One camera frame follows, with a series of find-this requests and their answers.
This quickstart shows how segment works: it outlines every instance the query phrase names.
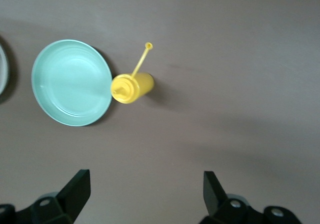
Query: plate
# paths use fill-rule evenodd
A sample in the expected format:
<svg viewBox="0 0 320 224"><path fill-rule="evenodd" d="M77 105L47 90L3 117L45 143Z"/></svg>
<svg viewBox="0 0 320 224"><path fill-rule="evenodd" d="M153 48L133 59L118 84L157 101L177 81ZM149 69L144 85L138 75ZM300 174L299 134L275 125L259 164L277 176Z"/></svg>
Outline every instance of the plate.
<svg viewBox="0 0 320 224"><path fill-rule="evenodd" d="M111 82L104 58L77 40L60 40L45 47L31 74L41 108L69 126L89 125L105 114L112 100Z"/></svg>
<svg viewBox="0 0 320 224"><path fill-rule="evenodd" d="M4 49L0 45L0 94L4 91L9 79L9 65Z"/></svg>

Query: screw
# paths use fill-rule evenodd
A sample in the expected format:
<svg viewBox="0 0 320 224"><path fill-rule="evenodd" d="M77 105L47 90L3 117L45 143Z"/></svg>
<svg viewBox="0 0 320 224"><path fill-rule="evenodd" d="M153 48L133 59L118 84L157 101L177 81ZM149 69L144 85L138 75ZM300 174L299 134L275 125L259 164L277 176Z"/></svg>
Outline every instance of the screw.
<svg viewBox="0 0 320 224"><path fill-rule="evenodd" d="M240 202L237 200L232 200L230 204L235 208L239 208L241 206Z"/></svg>
<svg viewBox="0 0 320 224"><path fill-rule="evenodd" d="M49 199L45 199L45 200L40 202L39 206L45 206L45 205L48 205L49 203L50 203L50 200Z"/></svg>
<svg viewBox="0 0 320 224"><path fill-rule="evenodd" d="M271 212L272 212L273 215L276 215L276 216L279 216L279 217L283 217L284 216L283 212L278 208L273 208L271 210Z"/></svg>

